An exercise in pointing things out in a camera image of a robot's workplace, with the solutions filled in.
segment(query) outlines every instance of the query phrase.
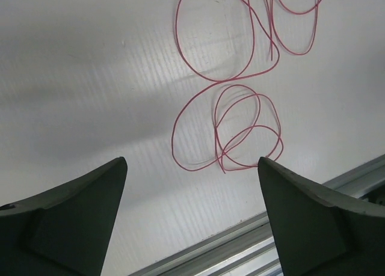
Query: pink cable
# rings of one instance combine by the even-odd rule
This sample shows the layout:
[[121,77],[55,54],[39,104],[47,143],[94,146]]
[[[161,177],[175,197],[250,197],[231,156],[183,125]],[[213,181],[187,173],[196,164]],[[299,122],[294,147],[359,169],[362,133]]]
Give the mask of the pink cable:
[[[252,30],[252,39],[253,39],[253,44],[252,44],[252,48],[251,48],[251,52],[250,52],[250,57],[247,61],[247,64],[245,65],[245,67],[241,70],[241,72],[239,72],[236,76],[233,76],[232,78],[230,79],[223,79],[223,80],[216,80],[216,79],[212,79],[212,78],[209,78],[208,76],[205,76],[203,75],[202,73],[200,73],[199,71],[197,71],[190,63],[189,61],[187,60],[187,58],[185,57],[185,55],[183,54],[183,51],[182,51],[182,48],[180,46],[180,41],[179,41],[179,33],[178,33],[178,22],[179,22],[179,12],[180,12],[180,7],[182,5],[182,2],[183,0],[179,0],[178,2],[178,5],[177,5],[177,9],[176,9],[176,16],[175,16],[175,30],[174,30],[174,34],[175,34],[175,41],[176,41],[176,46],[177,46],[177,49],[179,51],[179,55],[181,56],[181,58],[183,59],[183,61],[186,63],[186,65],[198,76],[200,76],[201,78],[207,80],[207,81],[211,81],[213,82],[211,85],[209,85],[208,87],[204,88],[203,90],[201,90],[200,92],[198,92],[197,94],[195,94],[187,103],[186,105],[182,108],[182,110],[180,111],[180,113],[178,113],[176,119],[175,119],[175,122],[174,122],[174,126],[173,126],[173,131],[172,131],[172,135],[171,135],[171,154],[172,154],[172,157],[175,161],[175,163],[178,164],[178,166],[180,166],[182,169],[186,170],[186,171],[200,171],[204,168],[207,168],[208,166],[211,166],[213,165],[214,163],[218,163],[218,165],[220,166],[220,168],[222,169],[222,171],[224,173],[226,173],[226,171],[239,171],[239,170],[246,170],[246,169],[249,169],[249,168],[255,168],[257,167],[257,163],[255,164],[251,164],[251,165],[246,165],[246,164],[242,164],[234,159],[232,159],[230,156],[229,156],[229,152],[232,151],[233,149],[235,149],[237,146],[239,146],[241,143],[243,143],[246,138],[249,136],[249,134],[253,131],[253,129],[256,129],[256,128],[261,128],[261,129],[267,129],[269,131],[271,131],[272,133],[274,133],[274,135],[277,137],[277,141],[273,147],[273,149],[266,155],[266,157],[270,158],[273,153],[275,153],[278,149],[278,155],[276,157],[273,158],[274,161],[278,160],[278,158],[282,155],[283,153],[283,149],[284,149],[284,145],[283,145],[283,141],[282,141],[282,127],[281,127],[281,124],[280,124],[280,120],[279,120],[279,117],[278,117],[278,112],[276,110],[276,107],[274,106],[272,100],[264,95],[264,94],[260,94],[260,93],[257,93],[255,92],[252,88],[246,86],[246,85],[242,85],[242,84],[233,84],[233,85],[230,85],[228,87],[226,87],[220,94],[220,96],[218,97],[217,99],[217,102],[215,104],[215,108],[214,108],[214,111],[213,111],[213,128],[214,128],[214,149],[215,149],[215,159],[210,161],[208,164],[206,165],[203,165],[202,167],[199,167],[199,168],[195,168],[195,169],[191,169],[191,168],[187,168],[187,167],[184,167],[176,158],[175,156],[175,151],[174,151],[174,137],[175,137],[175,133],[176,133],[176,128],[177,128],[177,124],[179,122],[179,119],[180,117],[182,116],[182,114],[185,112],[185,110],[187,109],[187,107],[196,99],[198,98],[200,95],[202,95],[203,93],[207,92],[208,90],[210,90],[211,88],[214,88],[216,87],[217,85],[221,85],[221,84],[225,84],[225,83],[229,83],[229,82],[234,82],[234,81],[238,81],[238,80],[242,80],[242,79],[249,79],[249,78],[253,78],[253,77],[256,77],[256,76],[259,76],[259,75],[263,75],[265,73],[268,73],[270,72],[272,69],[274,69],[277,65],[278,65],[278,62],[280,60],[280,51],[278,49],[278,46],[277,44],[274,42],[274,39],[273,39],[273,33],[275,35],[275,37],[277,38],[277,41],[278,43],[283,46],[283,48],[285,50],[287,50],[288,52],[290,52],[291,54],[294,54],[294,55],[304,55],[304,54],[307,54],[312,46],[313,46],[313,43],[314,43],[314,40],[315,40],[315,32],[316,32],[316,24],[317,24],[317,20],[318,20],[318,5],[319,3],[322,1],[322,0],[317,0],[316,4],[314,7],[312,7],[310,10],[307,10],[303,13],[297,13],[297,12],[294,12],[290,9],[288,9],[287,6],[284,5],[284,3],[282,2],[282,0],[278,0],[278,2],[280,3],[280,5],[288,12],[292,13],[292,14],[296,14],[296,15],[302,15],[302,14],[307,14],[307,13],[310,13],[312,10],[315,10],[315,24],[314,24],[314,29],[313,29],[313,35],[312,35],[312,40],[311,40],[311,44],[308,48],[308,50],[305,52],[305,53],[302,53],[302,54],[299,54],[299,53],[295,53],[291,50],[289,50],[281,41],[281,39],[278,37],[278,34],[277,34],[277,31],[276,31],[276,27],[275,27],[275,23],[274,23],[274,13],[273,13],[273,2],[274,0],[263,0],[264,3],[265,3],[265,6],[266,6],[266,13],[267,13],[267,16],[268,16],[268,21],[269,21],[269,31],[267,31],[265,29],[265,27],[262,25],[262,22],[260,21],[260,18],[259,16],[257,15],[257,13],[255,12],[254,8],[251,6],[250,4],[250,0],[240,0],[247,8],[248,8],[248,13],[249,13],[249,16],[250,16],[250,24],[251,24],[251,30]],[[253,17],[255,17],[255,19],[257,20],[259,26],[261,27],[263,33],[267,36],[267,38],[270,40],[270,52],[271,52],[271,61],[273,61],[273,49],[276,50],[276,54],[277,54],[277,57],[276,57],[276,60],[275,62],[272,64],[272,66],[266,70],[263,70],[261,72],[257,72],[257,73],[252,73],[250,75],[243,75],[244,72],[249,68],[253,58],[254,58],[254,53],[255,53],[255,48],[256,48],[256,32],[255,32],[255,26],[254,26],[254,19]],[[218,119],[218,106],[220,104],[220,101],[221,99],[223,98],[223,95],[229,91],[231,88],[235,88],[235,87],[240,87],[240,88],[245,88],[246,90],[248,90],[251,94],[248,95],[248,96],[244,96],[242,97],[241,99],[238,99],[236,102],[232,103],[224,112],[224,114],[221,116],[220,119]],[[223,122],[223,119],[225,118],[226,114],[237,104],[241,103],[242,101],[244,100],[247,100],[247,99],[250,99],[252,97],[255,97],[256,100],[257,100],[257,113],[256,113],[256,117],[255,119],[253,120],[253,124],[245,129],[243,129],[242,131],[240,131],[239,133],[237,133],[229,142],[227,142],[226,144],[223,144],[220,140],[220,137],[219,137],[219,134],[218,134],[218,128],[220,126],[220,124]],[[277,127],[278,129],[275,130],[269,126],[266,126],[266,125],[262,125],[262,124],[258,124],[258,119],[260,117],[260,113],[261,113],[261,101],[260,101],[260,98],[263,97],[264,99],[266,99],[268,101],[268,103],[271,105],[273,111],[274,111],[274,117],[276,119],[276,122],[277,122]],[[235,164],[237,167],[230,167],[230,168],[227,168],[225,167],[224,165],[224,158],[228,159],[231,163]]]

